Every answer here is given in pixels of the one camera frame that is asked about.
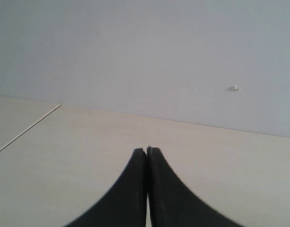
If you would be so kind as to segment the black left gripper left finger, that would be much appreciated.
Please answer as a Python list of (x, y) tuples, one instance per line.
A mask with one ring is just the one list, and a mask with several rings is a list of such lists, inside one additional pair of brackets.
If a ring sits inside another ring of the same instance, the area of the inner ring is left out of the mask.
[(133, 151), (114, 185), (70, 227), (144, 227), (147, 214), (146, 153)]

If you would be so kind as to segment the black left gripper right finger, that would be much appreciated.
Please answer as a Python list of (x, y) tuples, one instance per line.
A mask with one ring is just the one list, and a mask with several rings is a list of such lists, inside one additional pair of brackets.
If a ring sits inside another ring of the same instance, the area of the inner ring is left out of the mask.
[(187, 188), (159, 148), (147, 148), (150, 218), (153, 227), (239, 227)]

